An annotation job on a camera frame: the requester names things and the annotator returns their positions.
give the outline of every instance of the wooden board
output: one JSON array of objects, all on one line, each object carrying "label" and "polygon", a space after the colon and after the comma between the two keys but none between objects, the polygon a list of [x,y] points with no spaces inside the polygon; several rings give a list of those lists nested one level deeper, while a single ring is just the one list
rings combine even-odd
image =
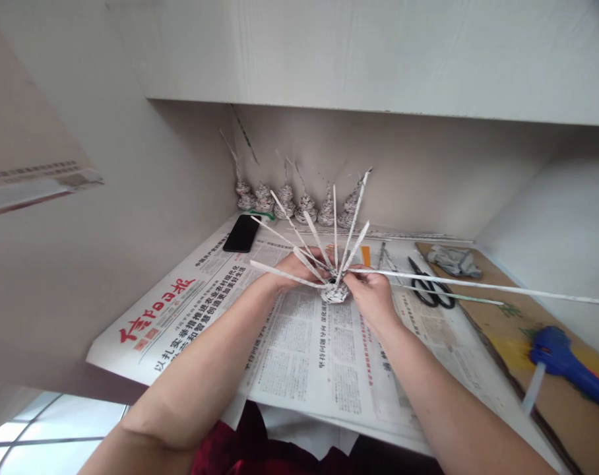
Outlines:
[{"label": "wooden board", "polygon": [[[423,255],[432,244],[416,243]],[[517,285],[479,251],[471,249],[482,270],[480,282]],[[437,276],[455,278],[429,264]],[[458,277],[457,280],[470,280]],[[548,325],[563,329],[572,340],[576,357],[599,377],[599,353],[560,323],[530,296],[476,287],[449,286],[452,292],[470,297],[500,300],[505,307],[460,301],[480,338],[523,398],[535,366],[528,358],[532,337]],[[599,405],[592,402],[562,377],[546,375],[533,416],[568,467],[576,473],[599,474]]]}]

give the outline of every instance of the hand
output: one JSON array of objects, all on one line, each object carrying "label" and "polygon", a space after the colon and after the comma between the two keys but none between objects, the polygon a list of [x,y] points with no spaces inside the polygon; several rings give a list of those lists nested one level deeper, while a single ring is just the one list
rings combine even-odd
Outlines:
[{"label": "hand", "polygon": [[[317,258],[320,262],[324,263],[324,257],[322,255],[321,251],[317,247],[309,247],[309,249],[312,252],[312,254],[315,256],[315,258]],[[319,273],[319,275],[321,275],[324,279],[328,280],[330,278],[330,274],[328,273],[327,270],[325,270],[323,267],[320,267],[319,265],[315,264],[313,262],[313,259],[310,259],[309,257],[306,257],[306,259],[310,263],[313,263],[313,266],[317,269],[317,272]],[[321,284],[321,281],[310,270],[308,270],[308,268],[292,252],[289,255],[287,255],[285,258],[283,258],[283,260],[278,262],[278,264],[275,266],[275,268],[278,270],[281,270],[282,272],[286,272],[287,274],[291,274],[292,276],[299,277],[304,280],[308,280],[309,282],[316,282],[316,283]],[[286,277],[273,275],[273,274],[272,274],[272,276],[275,277],[275,280],[274,280],[275,284],[278,286],[278,289],[281,292],[287,292],[288,290],[292,289],[293,287],[297,287],[297,286],[301,285],[299,282],[288,279]]]},{"label": "hand", "polygon": [[[372,269],[361,264],[350,266],[351,269]],[[382,274],[355,274],[348,272],[344,282],[352,292],[368,327],[377,336],[386,328],[402,325],[396,314],[392,300],[392,288],[389,279]]]}]

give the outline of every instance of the rolled newspaper stick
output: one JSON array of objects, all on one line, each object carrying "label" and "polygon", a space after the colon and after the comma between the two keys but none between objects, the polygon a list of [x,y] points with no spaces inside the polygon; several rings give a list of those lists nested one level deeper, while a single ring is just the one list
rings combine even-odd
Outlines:
[{"label": "rolled newspaper stick", "polygon": [[[354,215],[352,217],[352,225],[350,226],[350,232],[348,233],[348,240],[346,241],[346,247],[344,247],[344,255],[343,255],[342,259],[346,258],[346,253],[348,252],[348,246],[350,245],[350,240],[352,239],[352,233],[354,232],[354,225],[357,222],[357,215],[359,214],[359,208],[361,207],[361,201],[363,199],[363,190],[365,189],[365,183],[367,182],[367,177],[370,175],[371,171],[372,171],[372,168],[370,168],[365,173],[365,176],[363,177],[363,181],[361,183],[361,189],[359,190],[359,199],[357,200],[357,206],[354,209]],[[340,269],[339,273],[337,274],[337,281],[336,281],[337,284],[339,284],[342,274],[343,274],[343,272],[341,272],[341,269]]]},{"label": "rolled newspaper stick", "polygon": [[370,227],[370,221],[366,222],[365,226],[361,230],[361,234],[359,234],[359,237],[357,238],[357,241],[355,242],[354,247],[352,248],[350,257],[346,261],[346,264],[341,268],[342,274],[344,272],[346,272],[348,270],[348,267],[350,267],[350,265],[352,264],[352,261],[354,260],[354,256],[356,255],[357,251],[359,250],[359,246],[361,245],[361,242],[363,241],[363,238],[365,237],[365,233],[367,232],[367,229],[369,227]]},{"label": "rolled newspaper stick", "polygon": [[286,209],[282,206],[282,203],[280,203],[280,200],[278,200],[278,197],[275,195],[275,193],[273,193],[271,191],[271,196],[273,196],[273,199],[275,200],[275,202],[278,204],[278,206],[282,209],[282,211],[284,211],[284,216],[286,217],[286,220],[288,221],[288,223],[291,225],[291,227],[293,228],[293,231],[295,231],[295,234],[298,235],[299,241],[303,244],[303,246],[306,248],[306,250],[308,251],[308,253],[311,255],[311,258],[316,261],[317,258],[313,255],[313,253],[311,252],[310,248],[308,247],[308,244],[306,244],[306,242],[304,241],[304,238],[301,236],[300,232],[298,231],[298,229],[295,227],[295,224],[293,224],[293,222],[291,221],[291,218],[288,217],[288,214],[286,214]]},{"label": "rolled newspaper stick", "polygon": [[339,262],[338,255],[339,250],[337,249],[337,190],[332,186],[332,212],[334,213],[334,269],[338,270]]},{"label": "rolled newspaper stick", "polygon": [[319,288],[319,289],[327,288],[323,284],[315,284],[313,282],[309,282],[308,280],[304,280],[300,277],[295,277],[294,275],[287,274],[286,272],[284,272],[282,270],[278,270],[274,267],[259,263],[257,261],[250,261],[249,263],[251,264],[251,266],[255,267],[256,269],[263,270],[265,272],[270,272],[271,274],[276,274],[278,276],[286,277],[286,278],[289,278],[290,280],[295,280],[296,282],[299,282],[300,284],[308,285],[309,287],[314,287],[314,288]]},{"label": "rolled newspaper stick", "polygon": [[306,259],[302,254],[301,251],[299,249],[299,247],[295,246],[293,248],[293,254],[295,254],[295,256],[301,261],[302,264],[304,264],[308,270],[311,271],[311,274],[313,274],[315,277],[317,277],[319,280],[321,280],[321,282],[324,283],[324,285],[331,285],[328,282],[326,282],[326,280],[324,280],[324,278],[319,275],[319,272],[317,272],[317,269],[315,267],[313,267],[313,265],[308,261],[308,259]]},{"label": "rolled newspaper stick", "polygon": [[512,294],[522,294],[529,295],[535,297],[547,297],[559,300],[570,300],[577,301],[582,303],[593,303],[594,305],[599,305],[599,299],[589,298],[589,297],[575,297],[575,296],[567,296],[563,294],[552,294],[550,292],[541,292],[539,290],[529,290],[522,289],[519,287],[506,287],[506,286],[496,286],[493,284],[480,284],[479,282],[469,282],[466,280],[455,280],[455,279],[447,279],[443,277],[435,277],[435,276],[424,276],[418,274],[404,274],[402,272],[391,272],[389,270],[374,270],[374,269],[349,269],[350,272],[356,272],[359,274],[383,274],[383,275],[391,275],[396,277],[403,278],[411,278],[417,280],[428,280],[430,282],[441,282],[443,284],[453,284],[453,285],[461,285],[465,287],[478,287],[478,288],[489,288],[501,290],[502,292],[510,292]]},{"label": "rolled newspaper stick", "polygon": [[527,416],[530,415],[532,408],[537,401],[537,396],[539,395],[539,390],[542,387],[542,381],[544,380],[545,374],[546,364],[544,362],[537,363],[537,368],[535,369],[532,379],[530,380],[530,384],[528,385],[526,396],[524,396],[524,400],[522,401],[522,410]]},{"label": "rolled newspaper stick", "polygon": [[313,224],[313,221],[312,221],[310,215],[308,214],[308,211],[304,211],[304,217],[306,218],[306,221],[308,222],[308,226],[311,228],[313,237],[315,238],[315,241],[317,242],[317,247],[319,248],[322,255],[324,256],[326,265],[332,270],[331,260],[328,258],[328,253],[326,252],[324,245],[321,243],[321,239],[319,239],[319,234],[317,234],[317,230],[315,229],[315,225]]},{"label": "rolled newspaper stick", "polygon": [[[261,224],[262,226],[264,226],[266,229],[268,229],[269,231],[271,231],[273,234],[275,234],[276,236],[278,236],[278,238],[280,238],[282,241],[285,241],[287,243],[289,243],[291,246],[293,247],[297,247],[297,245],[295,243],[292,243],[291,241],[289,241],[288,239],[286,239],[282,234],[278,233],[275,229],[271,228],[270,226],[267,226],[265,223],[260,222],[258,219],[256,219],[255,216],[252,216],[251,219],[253,219],[254,221],[256,221],[257,223]],[[306,257],[309,257],[310,259],[315,259],[314,256],[312,256],[311,254],[309,254],[306,251],[303,251],[302,249],[299,250],[299,252],[301,252],[302,254],[304,254]],[[324,269],[328,270],[328,267],[326,267],[326,264],[324,264],[323,262],[315,259],[315,263],[319,264],[320,267],[323,267]]]}]

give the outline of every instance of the red clothing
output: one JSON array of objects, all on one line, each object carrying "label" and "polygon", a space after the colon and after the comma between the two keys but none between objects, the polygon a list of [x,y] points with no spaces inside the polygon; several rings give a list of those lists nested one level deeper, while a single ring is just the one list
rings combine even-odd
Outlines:
[{"label": "red clothing", "polygon": [[219,421],[197,451],[192,475],[442,473],[434,459],[361,436],[350,457],[336,447],[322,460],[269,440],[258,406],[247,401],[236,431]]}]

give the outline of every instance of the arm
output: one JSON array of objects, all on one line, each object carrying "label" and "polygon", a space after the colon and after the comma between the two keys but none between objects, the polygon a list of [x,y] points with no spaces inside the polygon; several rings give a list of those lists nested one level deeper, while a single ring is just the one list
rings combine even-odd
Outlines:
[{"label": "arm", "polygon": [[377,336],[427,441],[447,474],[546,474],[550,465],[467,391],[403,324],[387,278],[348,274],[359,310]]},{"label": "arm", "polygon": [[[311,248],[316,257],[318,249]],[[313,280],[297,257],[276,266]],[[81,475],[183,474],[230,403],[255,339],[281,292],[294,281],[265,274],[167,367],[87,460]]]}]

